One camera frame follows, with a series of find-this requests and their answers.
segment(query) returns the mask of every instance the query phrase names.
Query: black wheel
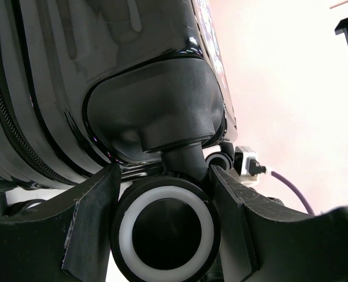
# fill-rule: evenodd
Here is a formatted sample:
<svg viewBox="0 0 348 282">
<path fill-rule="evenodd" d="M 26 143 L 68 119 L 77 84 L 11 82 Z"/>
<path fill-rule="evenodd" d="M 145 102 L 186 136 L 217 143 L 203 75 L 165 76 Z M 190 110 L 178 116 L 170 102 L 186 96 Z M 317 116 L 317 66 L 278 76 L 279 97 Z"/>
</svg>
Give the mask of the black wheel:
<svg viewBox="0 0 348 282">
<path fill-rule="evenodd" d="M 220 166 L 225 171 L 229 171 L 233 167 L 231 157 L 228 154 L 222 153 L 222 152 L 216 152 L 216 153 L 210 154 L 206 158 L 206 163 L 208 166 L 210 165 Z"/>
<path fill-rule="evenodd" d="M 7 216 L 16 216 L 17 214 L 24 212 L 25 210 L 29 209 L 30 207 L 33 207 L 37 204 L 41 204 L 45 202 L 46 200 L 42 199 L 35 199 L 35 200 L 28 200 L 25 202 L 19 202 L 11 205 L 8 207 L 6 211 Z"/>
<path fill-rule="evenodd" d="M 214 262 L 217 211 L 196 185 L 160 176 L 122 195 L 111 232 L 113 257 L 129 281 L 198 281 Z"/>
</svg>

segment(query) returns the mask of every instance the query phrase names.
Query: zipper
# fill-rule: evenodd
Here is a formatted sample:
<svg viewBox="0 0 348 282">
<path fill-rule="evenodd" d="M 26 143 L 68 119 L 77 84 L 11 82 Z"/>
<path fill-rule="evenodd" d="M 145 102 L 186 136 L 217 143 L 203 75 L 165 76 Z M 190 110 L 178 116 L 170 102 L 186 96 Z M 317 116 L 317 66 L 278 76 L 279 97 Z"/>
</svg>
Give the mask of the zipper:
<svg viewBox="0 0 348 282">
<path fill-rule="evenodd" d="M 6 106 L 6 103 L 4 101 L 1 87 L 0 87 L 0 119 L 4 119 L 4 131 L 8 130 L 9 134 L 6 134 L 7 137 L 13 137 L 13 142 L 9 140 L 12 144 L 12 146 L 15 147 L 15 150 L 17 150 L 16 146 L 19 146 L 19 152 L 24 152 L 22 158 L 27 161 L 27 163 L 35 170 L 37 170 L 39 173 L 48 176 L 52 180 L 61 182 L 63 184 L 75 186 L 77 185 L 76 182 L 73 182 L 58 173 L 54 172 L 49 166 L 45 164 L 43 160 L 40 159 L 40 157 L 31 149 L 31 147 L 28 145 L 28 143 L 24 140 L 22 135 L 20 134 L 18 128 L 13 122 L 13 119 L 11 118 L 8 108 Z"/>
</svg>

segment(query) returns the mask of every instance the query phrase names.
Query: caster wheel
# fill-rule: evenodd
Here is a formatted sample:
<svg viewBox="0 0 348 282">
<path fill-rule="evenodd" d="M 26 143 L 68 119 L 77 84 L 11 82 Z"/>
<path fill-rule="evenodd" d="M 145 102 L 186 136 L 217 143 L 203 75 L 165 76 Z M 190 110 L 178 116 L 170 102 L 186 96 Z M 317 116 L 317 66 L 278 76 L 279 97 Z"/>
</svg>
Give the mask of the caster wheel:
<svg viewBox="0 0 348 282">
<path fill-rule="evenodd" d="M 35 200 L 29 200 L 29 201 L 25 201 L 25 202 L 15 203 L 15 204 L 11 205 L 10 207 L 8 207 L 8 209 L 6 211 L 6 215 L 7 216 L 16 216 L 19 213 L 24 212 L 25 210 L 27 210 L 33 206 L 36 206 L 38 204 L 41 204 L 45 201 L 46 200 L 35 199 Z"/>
<path fill-rule="evenodd" d="M 196 185 L 160 176 L 122 195 L 111 230 L 114 260 L 129 281 L 199 281 L 221 239 L 217 211 Z"/>
<path fill-rule="evenodd" d="M 210 154 L 206 158 L 206 163 L 208 166 L 210 165 L 220 166 L 226 172 L 232 169 L 233 167 L 232 159 L 226 153 L 222 153 L 222 152 L 216 152 L 216 153 Z"/>
</svg>

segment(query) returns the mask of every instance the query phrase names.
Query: suitcase zipper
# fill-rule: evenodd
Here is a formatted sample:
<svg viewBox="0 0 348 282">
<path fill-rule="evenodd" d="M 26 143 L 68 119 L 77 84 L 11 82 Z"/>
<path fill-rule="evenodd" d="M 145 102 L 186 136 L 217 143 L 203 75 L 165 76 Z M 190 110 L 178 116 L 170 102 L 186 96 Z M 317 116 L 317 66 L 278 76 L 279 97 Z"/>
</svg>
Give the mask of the suitcase zipper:
<svg viewBox="0 0 348 282">
<path fill-rule="evenodd" d="M 55 181 L 58 181 L 58 182 L 61 182 L 61 183 L 67 184 L 67 185 L 71 185 L 71 186 L 77 185 L 76 182 L 73 182 L 73 181 L 59 175 L 58 173 L 54 172 L 50 167 L 48 167 L 43 162 L 43 160 L 40 159 L 39 156 L 37 156 L 37 154 L 25 142 L 24 138 L 19 133 L 18 128 L 13 123 L 13 120 L 8 112 L 5 101 L 3 99 L 1 90 L 0 90 L 0 112 L 2 113 L 0 115 L 0 118 L 4 118 L 4 121 L 8 125 L 9 130 L 12 133 L 12 136 L 16 139 L 18 145 L 20 145 L 22 151 L 25 153 L 25 155 L 28 158 L 30 158 L 33 161 L 33 164 L 34 164 L 33 166 L 32 166 L 32 162 L 28 162 L 30 164 L 30 166 L 32 166 L 35 170 L 42 173 L 43 175 L 49 176 L 51 179 L 53 179 Z"/>
</svg>

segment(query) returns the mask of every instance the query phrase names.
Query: white wall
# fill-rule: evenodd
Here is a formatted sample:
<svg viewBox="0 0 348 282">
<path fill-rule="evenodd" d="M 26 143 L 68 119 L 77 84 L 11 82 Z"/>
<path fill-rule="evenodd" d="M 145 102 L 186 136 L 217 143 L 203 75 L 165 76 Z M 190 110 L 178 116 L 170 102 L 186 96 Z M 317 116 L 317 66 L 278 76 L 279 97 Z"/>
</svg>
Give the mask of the white wall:
<svg viewBox="0 0 348 282">
<path fill-rule="evenodd" d="M 348 205 L 348 49 L 334 28 L 348 4 L 210 0 L 239 126 L 263 165 L 294 182 L 316 212 Z M 257 190 L 304 211 L 264 176 Z"/>
</svg>

